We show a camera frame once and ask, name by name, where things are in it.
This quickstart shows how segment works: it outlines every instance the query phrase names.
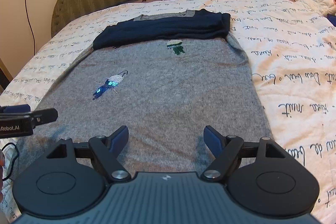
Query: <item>bed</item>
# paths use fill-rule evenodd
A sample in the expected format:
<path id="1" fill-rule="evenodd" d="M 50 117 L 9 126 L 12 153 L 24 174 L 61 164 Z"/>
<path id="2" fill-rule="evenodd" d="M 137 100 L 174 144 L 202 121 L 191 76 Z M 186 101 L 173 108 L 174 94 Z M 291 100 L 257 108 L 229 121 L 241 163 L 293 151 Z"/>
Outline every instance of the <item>bed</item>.
<path id="1" fill-rule="evenodd" d="M 230 13 L 230 31 L 248 56 L 273 138 L 317 178 L 320 196 L 312 213 L 322 223 L 334 224 L 336 29 L 323 16 L 328 0 L 152 1 L 58 0 L 52 39 L 9 84 L 0 105 L 28 103 L 35 109 L 48 91 L 92 53 L 94 39 L 107 26 L 163 11 Z M 1 140 L 1 145 L 8 141 L 17 142 Z M 5 151 L 6 168 L 13 153 L 11 148 Z M 10 180 L 4 183 L 3 194 L 2 210 L 12 221 L 20 212 Z"/>

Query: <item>crumpled blanket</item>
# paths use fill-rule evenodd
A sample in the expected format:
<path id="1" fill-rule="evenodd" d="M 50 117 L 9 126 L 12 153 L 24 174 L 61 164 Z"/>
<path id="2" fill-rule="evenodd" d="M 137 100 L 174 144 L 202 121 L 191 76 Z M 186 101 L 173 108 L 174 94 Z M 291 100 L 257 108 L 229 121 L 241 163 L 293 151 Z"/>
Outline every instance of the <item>crumpled blanket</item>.
<path id="1" fill-rule="evenodd" d="M 306 9 L 316 12 L 322 16 L 335 15 L 335 0 L 298 0 Z"/>

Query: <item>gray sweater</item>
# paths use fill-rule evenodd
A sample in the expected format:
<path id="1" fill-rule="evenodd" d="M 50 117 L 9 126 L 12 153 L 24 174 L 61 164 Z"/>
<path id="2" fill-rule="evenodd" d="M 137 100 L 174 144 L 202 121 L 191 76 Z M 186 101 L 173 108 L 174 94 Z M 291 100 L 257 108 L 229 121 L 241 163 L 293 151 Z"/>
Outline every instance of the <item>gray sweater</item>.
<path id="1" fill-rule="evenodd" d="M 108 89 L 93 100 L 105 83 Z M 14 179 L 60 138 L 86 142 L 122 125 L 130 138 L 118 160 L 132 175 L 201 173 L 213 160 L 203 142 L 206 125 L 245 141 L 271 137 L 248 58 L 231 34 L 226 41 L 157 40 L 94 51 L 38 109 L 49 107 L 59 118 L 20 138 Z"/>

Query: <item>ribbed gray plastic cover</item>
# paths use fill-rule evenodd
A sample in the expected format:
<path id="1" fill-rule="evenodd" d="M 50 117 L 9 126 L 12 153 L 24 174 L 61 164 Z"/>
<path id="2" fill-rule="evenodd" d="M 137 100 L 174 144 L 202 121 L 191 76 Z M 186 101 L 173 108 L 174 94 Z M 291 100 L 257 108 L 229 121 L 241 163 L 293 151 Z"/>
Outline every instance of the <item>ribbed gray plastic cover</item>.
<path id="1" fill-rule="evenodd" d="M 63 220 L 45 220 L 23 214 L 15 223 L 318 224 L 319 222 L 311 215 L 283 220 L 254 215 L 232 202 L 223 186 L 204 182 L 196 173 L 138 173 L 131 182 L 113 185 L 95 208 L 82 215 Z"/>

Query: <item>silver bolt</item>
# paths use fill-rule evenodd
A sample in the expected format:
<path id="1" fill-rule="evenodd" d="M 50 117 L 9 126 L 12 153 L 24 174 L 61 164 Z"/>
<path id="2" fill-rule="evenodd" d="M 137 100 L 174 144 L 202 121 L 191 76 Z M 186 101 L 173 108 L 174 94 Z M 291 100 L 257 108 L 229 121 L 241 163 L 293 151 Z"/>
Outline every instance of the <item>silver bolt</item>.
<path id="1" fill-rule="evenodd" d="M 208 179 L 216 179 L 221 175 L 217 170 L 206 170 L 203 174 Z"/>
<path id="2" fill-rule="evenodd" d="M 125 179 L 128 173 L 124 170 L 117 170 L 112 173 L 112 177 L 115 179 Z"/>

